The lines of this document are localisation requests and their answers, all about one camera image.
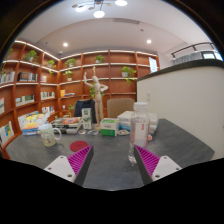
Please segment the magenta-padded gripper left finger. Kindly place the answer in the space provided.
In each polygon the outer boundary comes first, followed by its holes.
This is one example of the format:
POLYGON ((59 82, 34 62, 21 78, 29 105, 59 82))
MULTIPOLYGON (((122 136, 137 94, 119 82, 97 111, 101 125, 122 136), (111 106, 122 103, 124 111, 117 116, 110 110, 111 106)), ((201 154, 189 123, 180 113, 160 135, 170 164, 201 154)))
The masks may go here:
POLYGON ((45 168, 45 171, 82 186, 93 155, 94 148, 90 145, 68 157, 60 155, 45 168))

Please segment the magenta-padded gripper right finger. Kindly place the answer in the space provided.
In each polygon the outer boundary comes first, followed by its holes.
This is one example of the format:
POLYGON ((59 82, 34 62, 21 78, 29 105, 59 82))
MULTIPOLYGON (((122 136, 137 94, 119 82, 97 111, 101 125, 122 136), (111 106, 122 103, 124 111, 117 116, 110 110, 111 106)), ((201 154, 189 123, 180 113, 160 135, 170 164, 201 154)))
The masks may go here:
POLYGON ((145 185, 181 170, 167 155, 159 157, 137 145, 134 146, 134 156, 145 185))

